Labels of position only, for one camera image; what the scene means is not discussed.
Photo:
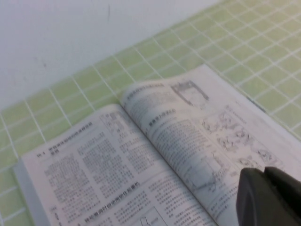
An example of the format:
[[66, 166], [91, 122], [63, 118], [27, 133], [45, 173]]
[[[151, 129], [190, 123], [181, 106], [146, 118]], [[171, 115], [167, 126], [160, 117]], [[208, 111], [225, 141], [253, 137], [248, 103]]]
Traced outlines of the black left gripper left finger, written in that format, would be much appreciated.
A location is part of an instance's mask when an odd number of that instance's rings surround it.
[[301, 208], [290, 208], [264, 171], [243, 168], [240, 172], [236, 212], [240, 226], [299, 226]]

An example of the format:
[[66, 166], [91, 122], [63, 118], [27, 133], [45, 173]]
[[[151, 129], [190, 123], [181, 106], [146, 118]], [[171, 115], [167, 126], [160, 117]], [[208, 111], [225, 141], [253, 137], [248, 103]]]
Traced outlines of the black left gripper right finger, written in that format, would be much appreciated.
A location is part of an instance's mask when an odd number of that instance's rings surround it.
[[301, 207], [301, 182], [276, 167], [266, 167], [264, 175], [290, 208]]

